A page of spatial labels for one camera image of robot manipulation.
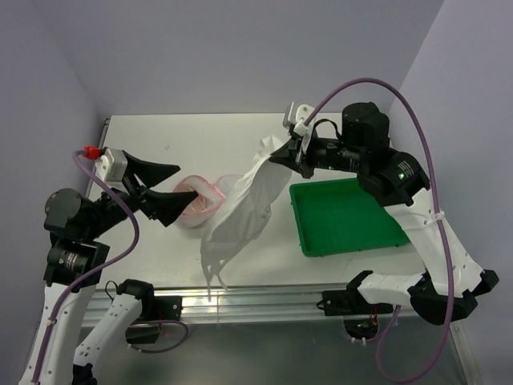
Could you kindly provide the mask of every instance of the red connector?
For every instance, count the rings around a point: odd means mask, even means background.
[[[86,150],[86,153],[83,154],[83,157],[89,160],[98,160],[103,153],[101,148],[93,146],[85,146],[83,149]]]

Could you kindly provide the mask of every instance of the pink plastic bag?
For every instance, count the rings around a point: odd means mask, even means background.
[[[187,229],[202,225],[226,200],[226,196],[218,188],[198,175],[187,176],[173,189],[174,193],[186,191],[196,191],[199,194],[176,220],[177,225]]]

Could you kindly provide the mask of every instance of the white tabletop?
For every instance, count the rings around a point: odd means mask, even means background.
[[[340,125],[340,114],[325,114]],[[246,173],[261,138],[275,135],[284,142],[283,114],[223,115],[120,115],[113,116],[104,146],[123,149],[143,160],[178,164],[182,170],[156,188],[169,192],[184,177],[203,176],[212,183],[225,174]],[[333,136],[329,124],[321,136]],[[316,170],[316,180],[354,177],[343,172]],[[293,175],[291,184],[304,183]],[[90,198],[99,196],[93,186]],[[223,269],[228,286],[306,285],[349,282],[363,270],[381,274],[413,274],[422,271],[422,261],[411,245],[343,253],[326,257],[305,257],[299,245],[289,190],[286,188],[271,206],[264,232]],[[204,287],[200,267],[200,230],[164,228],[136,214],[141,230],[135,251],[103,271],[102,283],[135,278],[155,287]],[[125,221],[99,241],[111,247],[109,258],[131,243],[133,230]]]

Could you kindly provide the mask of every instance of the black bracket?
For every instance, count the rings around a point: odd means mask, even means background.
[[[322,292],[322,300],[317,308],[324,311],[326,317],[335,315],[390,314],[394,308],[389,303],[368,303],[358,292],[358,287],[372,271],[365,270],[347,284],[345,290],[327,290]]]
[[[151,313],[139,320],[153,321],[159,319],[171,319],[179,321],[182,314],[182,298],[180,296],[162,296],[154,297],[151,304]],[[144,343],[155,343],[160,335],[158,325],[151,326],[133,326],[129,327],[125,333],[125,338],[132,345]]]
[[[490,292],[499,282],[499,277],[493,270],[484,270],[481,273],[481,282],[470,292],[463,292],[461,298],[454,299],[451,321],[467,318],[478,305],[476,296]],[[429,273],[424,274],[424,279],[417,285],[408,289],[410,303],[414,310],[423,319],[433,325],[442,325],[446,317],[447,296],[436,292]]]
[[[88,363],[85,367],[73,365],[72,385],[97,385],[98,381],[93,377],[92,364]]]
[[[179,295],[155,297],[155,308],[162,319],[179,321],[182,315],[182,298]]]
[[[340,315],[390,314],[394,310],[388,303],[371,305],[362,298],[355,301],[354,295],[348,290],[327,290],[322,292],[322,301],[317,308],[324,311],[326,317]]]

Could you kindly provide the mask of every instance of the white fabric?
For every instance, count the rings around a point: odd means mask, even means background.
[[[208,288],[213,276],[226,289],[220,271],[251,240],[257,239],[271,217],[273,203],[292,176],[288,168],[269,162],[283,144],[275,137],[261,140],[253,167],[233,186],[224,204],[205,226],[201,238],[201,267]]]
[[[214,186],[221,191],[225,197],[230,195],[230,193],[233,190],[233,186],[235,186],[235,183],[242,177],[242,175],[239,174],[228,174],[223,175],[221,178],[216,180],[216,183],[214,183]]]

